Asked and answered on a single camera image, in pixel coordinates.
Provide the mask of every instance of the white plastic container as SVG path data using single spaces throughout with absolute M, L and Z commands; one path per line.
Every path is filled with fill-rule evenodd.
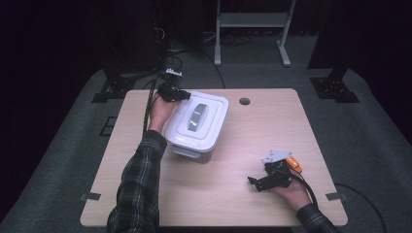
M 175 153 L 206 163 L 221 134 L 227 109 L 226 98 L 193 91 L 171 117 L 165 138 Z

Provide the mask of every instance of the plaid shirt sleeve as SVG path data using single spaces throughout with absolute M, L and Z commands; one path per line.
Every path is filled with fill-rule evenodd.
M 309 233 L 340 232 L 314 204 L 302 207 L 297 211 L 296 217 Z
M 117 205 L 107 221 L 107 232 L 157 232 L 160 160 L 167 146 L 156 131 L 144 135 L 125 166 Z

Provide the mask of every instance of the table hole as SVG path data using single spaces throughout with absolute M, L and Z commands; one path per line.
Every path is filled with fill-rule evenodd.
M 240 98 L 240 99 L 239 99 L 239 103 L 240 103 L 241 105 L 249 105 L 249 104 L 251 103 L 251 100 L 248 99 L 248 98 Z

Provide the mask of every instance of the white shelf frame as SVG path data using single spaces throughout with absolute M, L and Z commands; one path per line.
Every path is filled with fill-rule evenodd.
M 292 66 L 285 42 L 296 0 L 291 0 L 287 13 L 221 13 L 221 0 L 218 0 L 218 11 L 216 16 L 216 43 L 215 43 L 215 65 L 222 64 L 221 57 L 221 28 L 225 27 L 280 27 L 284 28 L 281 40 L 276 41 L 279 53 L 285 67 Z

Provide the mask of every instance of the plastic container lid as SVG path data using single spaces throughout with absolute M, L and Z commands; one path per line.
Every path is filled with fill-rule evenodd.
M 219 138 L 227 109 L 226 98 L 193 91 L 171 117 L 165 138 L 180 148 L 210 151 Z

